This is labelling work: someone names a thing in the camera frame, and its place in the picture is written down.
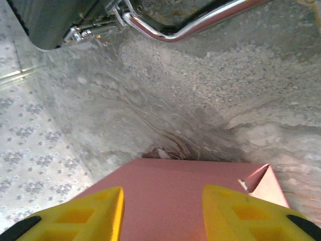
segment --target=concrete floor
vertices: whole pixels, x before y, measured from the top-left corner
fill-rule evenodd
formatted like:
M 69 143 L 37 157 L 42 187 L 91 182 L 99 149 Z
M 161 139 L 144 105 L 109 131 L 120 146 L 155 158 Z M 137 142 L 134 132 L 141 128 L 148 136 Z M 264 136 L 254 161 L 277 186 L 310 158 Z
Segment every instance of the concrete floor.
M 19 68 L 32 73 L 25 83 L 93 181 L 139 156 L 270 163 L 290 206 L 321 225 L 312 8 L 272 1 L 178 43 L 126 29 L 49 52 L 12 21 Z

